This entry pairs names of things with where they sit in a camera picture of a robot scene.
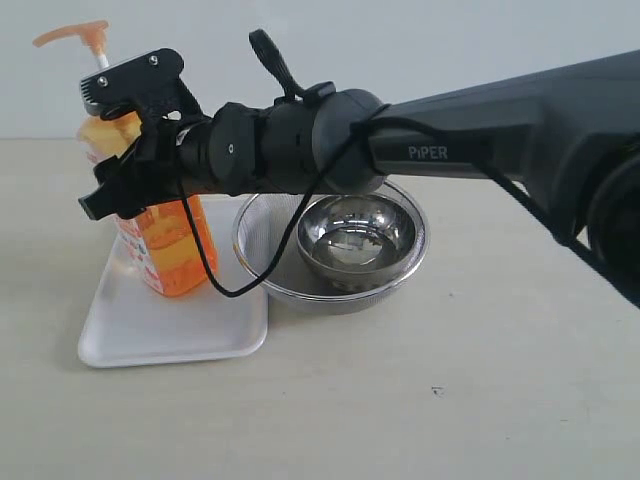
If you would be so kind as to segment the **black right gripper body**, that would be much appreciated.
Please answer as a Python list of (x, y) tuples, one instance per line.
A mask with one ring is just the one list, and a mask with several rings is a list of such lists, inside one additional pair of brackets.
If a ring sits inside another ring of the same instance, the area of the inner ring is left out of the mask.
[(100, 126), (126, 144), (121, 153), (105, 154), (93, 166), (97, 188), (108, 184), (120, 192), (122, 210), (114, 215), (132, 219), (150, 206), (186, 197), (177, 138), (190, 125), (188, 110), (151, 118), (143, 118), (136, 111), (111, 120), (96, 118)]

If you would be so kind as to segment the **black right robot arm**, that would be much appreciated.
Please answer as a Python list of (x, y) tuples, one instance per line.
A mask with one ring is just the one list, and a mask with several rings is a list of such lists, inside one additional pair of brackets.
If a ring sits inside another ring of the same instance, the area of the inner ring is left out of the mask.
[(89, 113), (142, 121), (133, 144), (95, 168), (86, 214), (127, 219), (206, 194), (360, 194), (390, 175), (484, 176), (638, 303), (637, 52), (396, 105), (330, 82), (301, 88), (278, 54), (263, 62), (283, 95), (210, 116), (171, 49), (84, 78)]

